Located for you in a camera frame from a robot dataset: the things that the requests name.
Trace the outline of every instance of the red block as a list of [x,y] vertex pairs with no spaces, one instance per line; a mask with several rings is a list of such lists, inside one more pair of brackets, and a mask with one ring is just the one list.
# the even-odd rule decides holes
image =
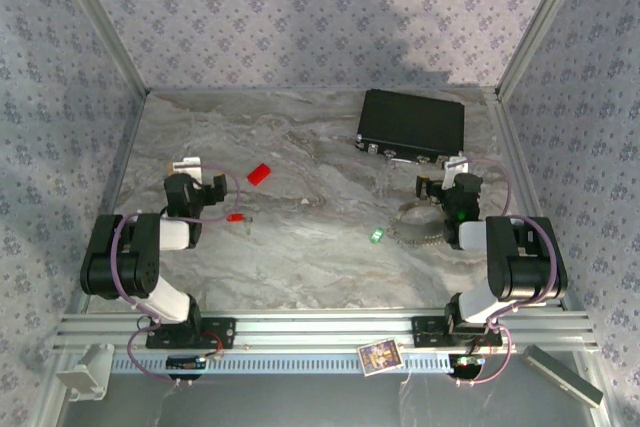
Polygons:
[[247,175],[247,180],[253,185],[258,185],[271,173],[271,168],[267,164],[260,164],[256,169]]
[[244,214],[229,214],[227,215],[227,222],[242,222],[244,220]]

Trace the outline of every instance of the gray marble table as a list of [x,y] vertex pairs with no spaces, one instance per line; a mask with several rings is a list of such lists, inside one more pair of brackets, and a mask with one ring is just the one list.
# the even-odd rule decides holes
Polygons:
[[[480,90],[421,94],[464,103],[465,152],[500,158]],[[240,179],[239,210],[253,218],[249,232],[243,224],[207,225],[196,249],[161,254],[162,275],[203,310],[442,306],[485,277],[484,255],[446,244],[407,248],[387,236],[369,241],[414,200],[418,173],[443,172],[358,151],[363,99],[363,91],[152,94],[116,210],[159,211],[168,163],[200,156]],[[261,162],[273,172],[254,187],[246,175]],[[471,170],[484,177],[483,214],[499,214],[501,174],[483,165]],[[203,217],[231,206],[229,187],[227,200]],[[97,297],[89,307],[126,309]]]

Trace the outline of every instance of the small card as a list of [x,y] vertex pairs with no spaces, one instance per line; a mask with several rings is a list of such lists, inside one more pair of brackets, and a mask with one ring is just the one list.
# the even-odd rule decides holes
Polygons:
[[386,339],[358,348],[364,376],[379,374],[404,365],[395,339]]

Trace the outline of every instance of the black case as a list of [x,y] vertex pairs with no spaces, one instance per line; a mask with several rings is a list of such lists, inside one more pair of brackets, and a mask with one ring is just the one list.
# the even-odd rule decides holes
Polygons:
[[464,150],[464,105],[369,90],[356,139],[356,147],[365,152],[435,162]]

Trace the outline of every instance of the patterned wall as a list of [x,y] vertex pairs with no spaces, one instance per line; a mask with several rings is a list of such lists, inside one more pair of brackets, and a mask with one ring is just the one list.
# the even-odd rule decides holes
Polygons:
[[640,0],[567,0],[508,104],[627,418],[640,425]]
[[496,85],[540,0],[102,0],[150,88]]
[[0,9],[0,425],[24,426],[140,101],[76,0]]

